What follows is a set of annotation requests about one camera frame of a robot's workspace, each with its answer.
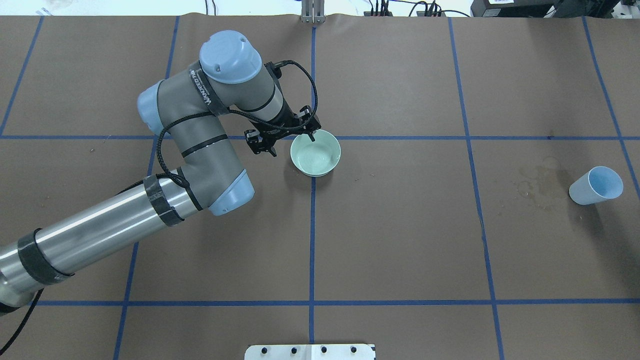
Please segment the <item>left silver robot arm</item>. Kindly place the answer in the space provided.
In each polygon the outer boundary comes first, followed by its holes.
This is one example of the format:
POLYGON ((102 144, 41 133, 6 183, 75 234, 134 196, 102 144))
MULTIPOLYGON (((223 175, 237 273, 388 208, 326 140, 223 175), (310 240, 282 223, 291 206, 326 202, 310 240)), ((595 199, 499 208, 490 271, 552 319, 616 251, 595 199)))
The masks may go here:
POLYGON ((1 251, 1 314, 26 306, 37 292, 202 210, 228 214, 255 194, 220 119, 234 114, 252 153, 276 156, 275 143, 322 127, 316 110, 293 111, 282 93, 281 69, 294 60, 263 62, 236 30, 210 36, 198 59, 137 98, 141 120, 157 136, 161 172, 97 205, 37 228, 1 251))

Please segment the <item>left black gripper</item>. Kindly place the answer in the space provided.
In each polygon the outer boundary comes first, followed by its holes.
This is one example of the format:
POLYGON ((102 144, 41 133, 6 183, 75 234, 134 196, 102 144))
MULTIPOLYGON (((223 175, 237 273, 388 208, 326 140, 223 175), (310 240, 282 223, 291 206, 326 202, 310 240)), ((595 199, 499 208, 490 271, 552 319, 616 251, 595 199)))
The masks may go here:
POLYGON ((297 112, 285 106, 272 120, 263 120, 250 114, 250 121, 255 130, 244 131, 247 146, 255 155, 268 153, 272 157, 277 157, 275 144, 280 139, 291 135, 307 135, 311 142, 315 142, 315 132, 322 129, 318 117, 308 105, 297 112))

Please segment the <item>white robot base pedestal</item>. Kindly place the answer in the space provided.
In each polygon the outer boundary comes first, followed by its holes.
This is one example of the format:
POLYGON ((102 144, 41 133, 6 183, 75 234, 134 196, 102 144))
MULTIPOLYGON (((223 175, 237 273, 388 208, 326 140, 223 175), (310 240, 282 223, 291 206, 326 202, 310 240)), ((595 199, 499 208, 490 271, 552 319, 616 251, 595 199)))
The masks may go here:
POLYGON ((262 344, 251 345, 245 360, 376 360, 374 344, 262 344))

